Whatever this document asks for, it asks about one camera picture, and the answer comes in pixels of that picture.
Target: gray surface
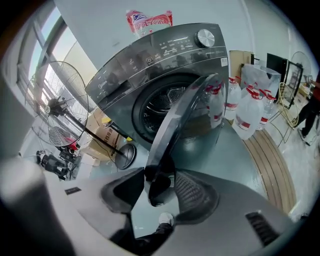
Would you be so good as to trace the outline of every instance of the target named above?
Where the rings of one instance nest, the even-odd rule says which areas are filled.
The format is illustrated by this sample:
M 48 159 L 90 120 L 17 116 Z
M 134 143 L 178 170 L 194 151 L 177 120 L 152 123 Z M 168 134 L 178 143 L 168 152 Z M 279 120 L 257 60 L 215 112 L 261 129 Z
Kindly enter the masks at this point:
M 231 125 L 225 121 L 214 147 L 215 135 L 209 133 L 180 141 L 172 152 L 176 167 L 238 182 L 267 198 L 251 156 Z M 130 168 L 145 167 L 147 159 L 148 151 L 137 145 L 136 159 Z M 101 162 L 100 166 L 92 168 L 90 178 L 102 178 L 116 172 L 112 162 Z M 143 190 L 131 212 L 134 236 L 138 238 L 153 233 L 163 212 L 176 216 L 179 213 L 177 198 L 163 206 L 153 207 L 148 203 L 147 193 Z
M 267 199 L 250 153 L 231 125 L 224 121 L 215 147 L 214 135 L 180 140 L 171 154 L 175 167 L 238 182 Z

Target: window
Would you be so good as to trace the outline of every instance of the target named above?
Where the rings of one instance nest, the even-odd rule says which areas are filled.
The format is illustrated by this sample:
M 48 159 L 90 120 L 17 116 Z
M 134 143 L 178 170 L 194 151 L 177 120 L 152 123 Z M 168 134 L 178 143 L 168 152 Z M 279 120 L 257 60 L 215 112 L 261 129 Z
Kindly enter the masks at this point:
M 42 26 L 41 33 L 44 37 L 44 40 L 48 39 L 48 36 L 49 36 L 51 30 L 53 29 L 54 25 L 57 23 L 60 16 L 61 16 L 61 14 L 60 14 L 58 8 L 55 7 Z
M 41 51 L 42 51 L 42 48 L 40 46 L 40 43 L 38 41 L 36 41 L 34 49 L 33 49 L 33 53 L 31 56 L 30 66 L 29 66 L 29 73 L 28 73 L 29 80 L 32 78 L 32 76 L 36 72 L 36 68 L 38 65 L 38 61 L 40 59 Z

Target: floor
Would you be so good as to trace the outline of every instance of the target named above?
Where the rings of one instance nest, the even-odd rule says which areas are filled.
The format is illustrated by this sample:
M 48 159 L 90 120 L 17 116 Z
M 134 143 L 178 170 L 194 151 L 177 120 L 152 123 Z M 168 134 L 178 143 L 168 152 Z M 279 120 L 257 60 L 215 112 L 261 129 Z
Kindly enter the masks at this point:
M 294 116 L 295 112 L 299 112 L 306 103 L 307 101 L 304 98 L 298 97 L 297 110 L 295 110 L 294 107 L 292 107 L 292 109 L 290 108 L 292 115 Z M 283 135 L 286 133 L 288 125 L 281 115 L 272 121 L 272 124 L 274 124 Z M 282 136 L 272 124 L 267 123 L 265 130 L 270 134 L 274 142 L 279 145 Z M 303 128 L 304 125 L 305 122 L 301 123 L 298 129 Z M 306 141 L 309 143 L 315 140 L 311 146 L 305 144 L 296 128 L 295 130 L 289 129 L 291 135 L 288 137 L 289 133 L 287 133 L 285 136 L 285 139 L 288 138 L 287 142 L 282 142 L 278 147 L 286 161 L 295 188 L 296 205 L 289 214 L 294 221 L 302 214 L 311 211 L 319 194 L 320 153 L 318 143 L 320 139 L 315 137 L 315 126 L 316 122 L 314 122 L 313 129 L 306 138 Z

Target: person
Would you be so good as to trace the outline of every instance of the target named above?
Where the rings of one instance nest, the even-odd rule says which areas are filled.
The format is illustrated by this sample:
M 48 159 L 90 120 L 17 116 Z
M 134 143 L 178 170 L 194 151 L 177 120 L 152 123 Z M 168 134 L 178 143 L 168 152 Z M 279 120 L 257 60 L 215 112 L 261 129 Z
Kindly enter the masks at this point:
M 298 132 L 303 140 L 306 138 L 306 136 L 311 131 L 311 129 L 314 125 L 316 116 L 320 112 L 320 71 L 316 77 L 316 80 L 315 81 L 312 80 L 311 84 L 313 84 L 315 86 L 315 88 L 313 90 L 313 95 L 312 95 L 311 99 L 309 100 L 308 104 L 305 105 L 301 109 L 301 111 L 297 117 L 298 123 L 295 126 L 295 127 L 297 127 L 305 120 L 304 128 L 298 129 Z
M 135 239 L 135 254 L 147 256 L 154 253 L 174 230 L 174 217 L 171 213 L 163 212 L 159 217 L 159 226 L 153 234 Z

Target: plastic bag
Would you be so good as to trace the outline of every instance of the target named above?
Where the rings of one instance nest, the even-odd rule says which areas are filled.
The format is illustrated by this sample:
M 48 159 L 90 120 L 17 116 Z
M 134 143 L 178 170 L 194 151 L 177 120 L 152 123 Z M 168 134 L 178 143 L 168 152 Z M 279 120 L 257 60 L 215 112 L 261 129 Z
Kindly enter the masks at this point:
M 149 17 L 143 12 L 137 10 L 128 10 L 126 20 L 129 23 L 131 31 L 142 38 L 152 32 L 172 27 L 172 12 L 167 10 L 164 14 Z

